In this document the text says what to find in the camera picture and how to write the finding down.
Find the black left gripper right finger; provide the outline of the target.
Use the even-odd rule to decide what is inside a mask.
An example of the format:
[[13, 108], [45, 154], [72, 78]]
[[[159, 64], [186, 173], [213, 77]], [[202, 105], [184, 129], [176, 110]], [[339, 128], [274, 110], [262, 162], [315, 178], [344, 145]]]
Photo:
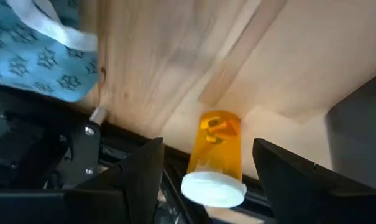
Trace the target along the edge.
[[278, 224], [376, 224], [376, 189], [262, 138], [252, 157]]

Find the grey plastic tray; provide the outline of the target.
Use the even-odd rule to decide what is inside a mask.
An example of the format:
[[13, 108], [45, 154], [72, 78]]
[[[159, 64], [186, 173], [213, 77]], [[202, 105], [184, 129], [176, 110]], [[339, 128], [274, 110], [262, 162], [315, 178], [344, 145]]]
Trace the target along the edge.
[[326, 115], [332, 168], [376, 189], [376, 76]]

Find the orange pill bottle white cap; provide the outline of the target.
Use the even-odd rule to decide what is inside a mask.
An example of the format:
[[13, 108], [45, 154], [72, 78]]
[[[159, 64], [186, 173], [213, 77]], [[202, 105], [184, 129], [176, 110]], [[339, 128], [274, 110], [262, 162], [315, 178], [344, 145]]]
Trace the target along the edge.
[[183, 196], [206, 207], [231, 208], [244, 201], [241, 120], [224, 110], [204, 113], [186, 175]]

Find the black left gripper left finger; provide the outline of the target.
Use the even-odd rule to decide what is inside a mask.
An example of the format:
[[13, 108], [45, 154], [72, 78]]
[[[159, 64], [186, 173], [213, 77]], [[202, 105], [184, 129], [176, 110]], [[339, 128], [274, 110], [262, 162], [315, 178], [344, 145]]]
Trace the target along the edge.
[[157, 137], [67, 191], [65, 224], [152, 224], [165, 146]]

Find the blue patterned gown white ties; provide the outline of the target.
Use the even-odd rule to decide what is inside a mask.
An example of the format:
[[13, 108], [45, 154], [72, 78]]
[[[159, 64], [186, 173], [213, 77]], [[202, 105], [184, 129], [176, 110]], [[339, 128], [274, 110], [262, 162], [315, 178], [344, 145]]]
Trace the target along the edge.
[[98, 38], [79, 28], [80, 0], [0, 0], [0, 85], [67, 102], [99, 76]]

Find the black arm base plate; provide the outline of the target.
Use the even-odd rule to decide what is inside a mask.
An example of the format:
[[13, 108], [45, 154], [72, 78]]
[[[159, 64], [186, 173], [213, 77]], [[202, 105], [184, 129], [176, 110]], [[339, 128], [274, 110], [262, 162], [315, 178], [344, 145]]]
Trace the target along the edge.
[[98, 107], [88, 120], [73, 130], [68, 149], [48, 181], [47, 187], [72, 189], [99, 173], [100, 127], [106, 115], [107, 111]]

